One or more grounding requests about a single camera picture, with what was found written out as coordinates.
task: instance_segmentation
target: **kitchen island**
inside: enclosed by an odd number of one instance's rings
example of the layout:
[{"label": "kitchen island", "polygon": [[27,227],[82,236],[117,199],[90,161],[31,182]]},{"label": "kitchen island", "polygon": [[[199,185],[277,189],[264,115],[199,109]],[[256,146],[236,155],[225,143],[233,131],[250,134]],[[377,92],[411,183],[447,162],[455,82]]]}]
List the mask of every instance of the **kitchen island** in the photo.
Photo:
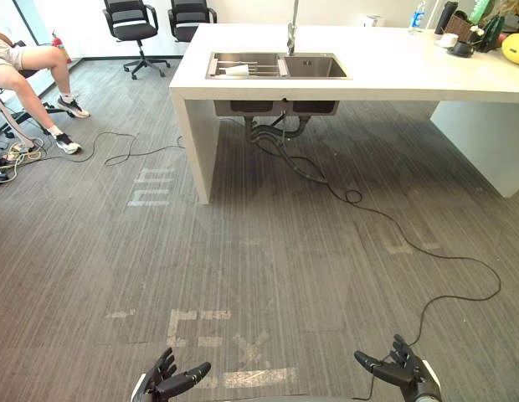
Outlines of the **kitchen island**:
[{"label": "kitchen island", "polygon": [[202,24],[170,84],[199,202],[208,204],[218,145],[214,100],[439,101],[431,121],[504,197],[519,190],[519,65],[501,51],[447,54],[433,32],[300,26],[295,52],[332,53],[349,80],[207,78],[212,52],[282,52],[285,25]]}]

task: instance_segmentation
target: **knee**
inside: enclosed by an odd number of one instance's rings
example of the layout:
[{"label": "knee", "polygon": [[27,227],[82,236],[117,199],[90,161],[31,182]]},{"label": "knee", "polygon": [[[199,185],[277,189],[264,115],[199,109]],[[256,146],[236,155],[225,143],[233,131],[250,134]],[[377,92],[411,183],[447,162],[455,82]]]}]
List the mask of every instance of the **knee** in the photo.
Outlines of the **knee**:
[{"label": "knee", "polygon": [[62,54],[62,50],[59,48],[55,48],[54,46],[48,47],[48,57],[49,61],[53,65],[60,65],[60,64],[66,64],[66,59],[64,58]]},{"label": "knee", "polygon": [[7,86],[10,90],[16,92],[16,94],[23,94],[28,90],[31,90],[27,80],[20,74],[15,74],[9,77]]}]

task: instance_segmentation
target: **white countertop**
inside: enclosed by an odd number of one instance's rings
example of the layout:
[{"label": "white countertop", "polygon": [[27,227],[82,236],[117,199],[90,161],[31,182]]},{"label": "white countertop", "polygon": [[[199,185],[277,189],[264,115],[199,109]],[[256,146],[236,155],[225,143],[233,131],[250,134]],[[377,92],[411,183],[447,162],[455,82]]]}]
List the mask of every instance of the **white countertop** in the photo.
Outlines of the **white countertop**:
[{"label": "white countertop", "polygon": [[212,52],[287,51],[286,25],[202,24],[170,84],[184,99],[412,100],[519,103],[519,65],[498,49],[468,59],[434,44],[433,31],[299,26],[296,53],[333,53],[351,80],[212,80]]}]

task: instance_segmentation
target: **shorts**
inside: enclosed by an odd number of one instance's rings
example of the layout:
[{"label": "shorts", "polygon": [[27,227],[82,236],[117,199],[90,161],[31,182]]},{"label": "shorts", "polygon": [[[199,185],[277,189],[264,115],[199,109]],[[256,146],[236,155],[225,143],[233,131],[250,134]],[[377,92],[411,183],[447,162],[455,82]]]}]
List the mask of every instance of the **shorts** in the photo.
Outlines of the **shorts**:
[{"label": "shorts", "polygon": [[22,57],[24,47],[11,48],[7,43],[0,39],[0,64],[11,65],[14,69],[20,71],[22,67]]}]

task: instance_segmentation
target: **thigh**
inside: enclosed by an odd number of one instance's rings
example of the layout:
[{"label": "thigh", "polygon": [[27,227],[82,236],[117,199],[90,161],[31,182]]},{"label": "thigh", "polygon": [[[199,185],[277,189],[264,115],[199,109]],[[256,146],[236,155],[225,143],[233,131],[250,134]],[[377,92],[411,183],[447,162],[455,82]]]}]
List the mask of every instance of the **thigh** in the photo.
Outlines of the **thigh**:
[{"label": "thigh", "polygon": [[42,70],[54,67],[64,56],[54,46],[30,46],[19,48],[21,65],[24,70]]},{"label": "thigh", "polygon": [[0,64],[0,88],[13,90],[21,79],[25,80],[11,64],[3,60]]}]

